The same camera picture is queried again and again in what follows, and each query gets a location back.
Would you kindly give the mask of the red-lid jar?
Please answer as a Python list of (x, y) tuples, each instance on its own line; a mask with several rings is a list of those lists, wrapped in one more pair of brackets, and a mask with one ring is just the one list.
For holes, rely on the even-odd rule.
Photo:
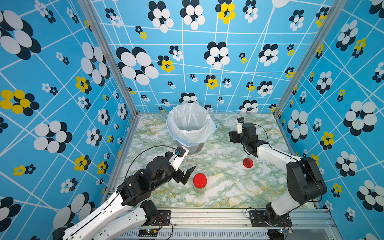
[(203, 192), (208, 183), (207, 177), (203, 173), (198, 173), (194, 176), (193, 184), (197, 192)]

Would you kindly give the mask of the red jar lid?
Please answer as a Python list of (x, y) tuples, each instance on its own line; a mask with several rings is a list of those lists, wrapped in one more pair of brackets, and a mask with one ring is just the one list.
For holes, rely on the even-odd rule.
[(249, 158), (245, 158), (243, 160), (243, 166), (247, 169), (251, 169), (254, 166), (254, 162)]

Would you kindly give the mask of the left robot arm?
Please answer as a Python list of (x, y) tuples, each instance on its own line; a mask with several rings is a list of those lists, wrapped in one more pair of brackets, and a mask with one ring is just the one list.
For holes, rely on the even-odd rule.
[(158, 187), (174, 180), (186, 184), (195, 170), (180, 170), (183, 157), (171, 154), (158, 156), (146, 168), (125, 179), (100, 207), (69, 228), (58, 228), (55, 240), (112, 240), (120, 234), (142, 225), (151, 225), (158, 210), (149, 200)]

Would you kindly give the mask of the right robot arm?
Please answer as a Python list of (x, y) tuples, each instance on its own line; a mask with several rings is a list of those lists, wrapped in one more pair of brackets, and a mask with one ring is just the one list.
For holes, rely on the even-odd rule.
[(307, 202), (322, 200), (328, 191), (320, 169), (313, 158), (300, 158), (273, 148), (269, 142), (260, 140), (257, 125), (237, 119), (237, 130), (229, 132), (230, 142), (242, 144), (248, 155), (264, 159), (287, 175), (287, 191), (266, 205), (265, 221), (276, 226), (291, 211)]

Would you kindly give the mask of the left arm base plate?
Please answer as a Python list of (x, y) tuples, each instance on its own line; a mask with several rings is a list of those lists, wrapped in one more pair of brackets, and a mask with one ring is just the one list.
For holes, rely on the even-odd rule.
[(168, 227), (170, 225), (171, 213), (171, 210), (158, 210), (156, 217), (145, 222), (144, 226)]

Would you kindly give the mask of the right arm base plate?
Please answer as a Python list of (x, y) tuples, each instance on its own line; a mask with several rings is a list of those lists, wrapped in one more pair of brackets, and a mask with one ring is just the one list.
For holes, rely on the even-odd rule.
[(266, 211), (247, 210), (246, 216), (251, 221), (253, 227), (291, 227), (292, 221), (288, 214), (275, 216)]

